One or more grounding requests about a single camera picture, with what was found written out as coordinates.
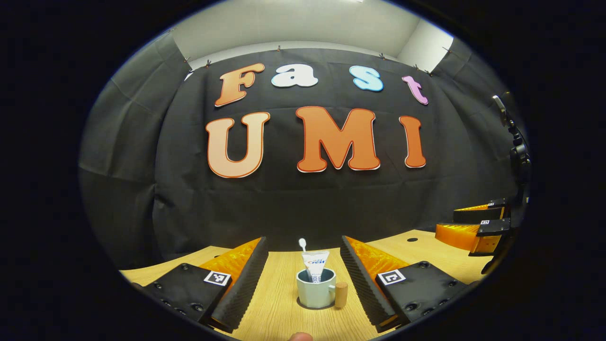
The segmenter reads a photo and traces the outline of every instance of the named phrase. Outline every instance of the black backdrop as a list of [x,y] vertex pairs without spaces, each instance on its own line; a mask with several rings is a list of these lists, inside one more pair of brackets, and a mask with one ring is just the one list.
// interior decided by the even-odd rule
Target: black backdrop
[[[469,66],[472,53],[459,56],[458,42],[456,54],[466,59],[445,60],[442,72],[432,76],[378,56],[282,49],[213,63],[180,81],[187,68],[171,40],[170,33],[163,35],[116,73],[84,134],[79,164],[85,202],[100,241],[121,269],[157,263],[158,254],[169,260],[208,245],[234,248],[259,235],[268,236],[271,251],[294,251],[301,237],[320,249],[336,247],[341,235],[370,241],[411,229],[432,231],[450,221],[453,209],[516,193],[508,156],[512,137],[491,98],[506,88],[483,62]],[[246,88],[246,97],[216,108],[219,77],[257,62],[265,70]],[[297,63],[312,66],[316,85],[271,83],[279,66]],[[355,65],[377,70],[384,88],[357,88],[349,73]],[[484,69],[469,72],[474,67]],[[453,77],[448,71],[455,68],[468,72]],[[427,106],[417,102],[403,76],[421,84]],[[329,164],[320,173],[299,172],[304,130],[295,111],[304,106],[326,108],[339,127],[354,108],[373,111],[380,168]],[[240,120],[252,112],[271,115],[261,166],[244,178],[215,175],[204,127],[233,118],[228,155],[240,160],[247,138]],[[404,115],[421,122],[425,167],[405,165],[407,142],[398,121]],[[323,149],[322,157],[328,160]]]
[[[3,241],[9,244],[7,273],[14,274],[4,282],[7,339],[201,337],[199,328],[137,295],[116,272],[89,228],[75,160],[87,113],[108,77],[143,41],[204,4],[7,3],[7,65],[15,72],[8,76],[15,82],[5,83],[6,99],[19,115],[6,116],[4,128],[13,141],[6,156],[22,180],[6,182],[12,200]],[[566,74],[580,84],[595,79],[601,47],[584,37],[600,32],[592,15],[599,6],[404,4],[472,43],[512,87],[535,150],[533,204],[508,257],[471,295],[390,339],[455,339],[470,332],[493,340],[603,339],[604,324],[593,314],[603,305],[603,275],[592,265],[603,258],[595,233],[601,201],[586,196],[596,189],[592,180],[598,175],[591,163],[563,162],[570,155],[601,157],[601,149],[590,146],[599,145],[603,134],[595,128],[604,125],[604,116],[586,101],[574,101],[592,98],[600,87],[561,83]],[[575,119],[560,120],[564,115]],[[23,122],[15,126],[11,118]]]

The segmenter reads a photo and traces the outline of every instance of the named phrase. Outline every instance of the white wall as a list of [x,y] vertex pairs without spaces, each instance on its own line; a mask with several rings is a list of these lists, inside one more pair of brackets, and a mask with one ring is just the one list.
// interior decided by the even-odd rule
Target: white wall
[[[345,50],[352,52],[360,52],[366,53],[367,55],[379,56],[379,52],[362,49],[360,47],[335,44],[332,42],[322,42],[322,41],[275,41],[275,42],[263,42],[261,44],[253,44],[247,46],[235,47],[233,49],[228,49],[216,53],[212,53],[210,55],[204,56],[202,58],[198,58],[193,61],[188,61],[189,65],[193,70],[203,67],[206,65],[206,60],[210,59],[211,63],[221,61],[223,59],[228,59],[236,56],[246,55],[248,53],[254,52],[262,52],[262,51],[270,51],[278,49],[278,45],[280,45],[281,49],[335,49],[335,50]],[[383,54],[386,59],[390,59],[393,61],[398,61],[398,59],[394,56],[388,56]]]
[[450,49],[452,43],[451,35],[421,19],[397,59],[406,65],[416,64],[419,69],[431,72],[448,52],[444,48]]

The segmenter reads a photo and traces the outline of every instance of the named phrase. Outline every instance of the wooden block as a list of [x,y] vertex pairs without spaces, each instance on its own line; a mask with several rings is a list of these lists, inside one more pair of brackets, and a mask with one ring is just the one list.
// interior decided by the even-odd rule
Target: wooden block
[[343,308],[347,303],[347,283],[339,282],[335,284],[335,307]]

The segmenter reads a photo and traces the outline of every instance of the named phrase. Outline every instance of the wooden table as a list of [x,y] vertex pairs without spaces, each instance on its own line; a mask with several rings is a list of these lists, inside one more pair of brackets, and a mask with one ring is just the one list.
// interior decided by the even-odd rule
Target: wooden table
[[[469,257],[469,251],[454,248],[435,239],[435,233],[412,230],[393,237],[368,242],[401,260],[413,264],[426,260],[459,281],[469,284],[483,278],[480,273],[492,257]],[[162,264],[121,271],[131,282],[147,285],[181,263],[200,265],[229,249],[209,246]],[[301,252],[269,252],[267,262],[240,327],[233,334],[240,340],[286,341],[295,332],[310,333],[314,341],[369,340],[389,333],[377,333],[362,309],[339,248],[329,249],[326,267],[337,274],[337,282],[349,286],[347,305],[308,310],[296,303],[295,274],[304,269]]]

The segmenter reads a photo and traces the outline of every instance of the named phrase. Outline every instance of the mug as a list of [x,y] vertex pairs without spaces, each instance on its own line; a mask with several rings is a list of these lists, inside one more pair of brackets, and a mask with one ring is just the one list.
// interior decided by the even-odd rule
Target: mug
[[331,269],[324,268],[320,282],[313,283],[307,270],[301,270],[296,275],[299,301],[308,308],[324,308],[335,301],[335,284],[337,276]]

